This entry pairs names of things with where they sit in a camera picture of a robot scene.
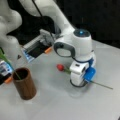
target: red ball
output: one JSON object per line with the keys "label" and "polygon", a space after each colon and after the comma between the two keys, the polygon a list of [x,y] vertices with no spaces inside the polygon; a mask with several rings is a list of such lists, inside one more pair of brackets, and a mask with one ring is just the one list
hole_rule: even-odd
{"label": "red ball", "polygon": [[57,64],[57,68],[59,71],[64,71],[64,66],[62,64]]}

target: cylindrical container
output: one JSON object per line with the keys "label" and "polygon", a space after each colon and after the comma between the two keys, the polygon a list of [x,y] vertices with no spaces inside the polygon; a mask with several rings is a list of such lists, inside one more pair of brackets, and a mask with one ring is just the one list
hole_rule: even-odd
{"label": "cylindrical container", "polygon": [[24,100],[32,99],[36,95],[36,88],[27,68],[18,68],[12,74],[13,82],[20,97]]}

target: cable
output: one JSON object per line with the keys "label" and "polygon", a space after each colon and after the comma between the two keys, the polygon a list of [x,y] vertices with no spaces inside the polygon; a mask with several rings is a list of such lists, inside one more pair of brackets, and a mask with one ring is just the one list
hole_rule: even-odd
{"label": "cable", "polygon": [[49,33],[50,33],[51,38],[52,38],[52,40],[53,40],[53,42],[54,42],[55,40],[54,40],[54,37],[53,37],[53,35],[52,35],[52,32],[51,32],[50,27],[46,24],[46,21],[45,21],[45,19],[44,19],[43,15],[42,15],[42,13],[41,13],[40,9],[39,9],[39,8],[38,8],[38,6],[36,5],[35,1],[34,1],[34,0],[32,0],[32,2],[33,2],[33,4],[35,5],[35,7],[36,7],[36,9],[37,9],[38,13],[40,14],[40,16],[41,16],[41,18],[42,18],[43,23],[44,23],[44,24],[48,27],[48,29],[49,29]]}

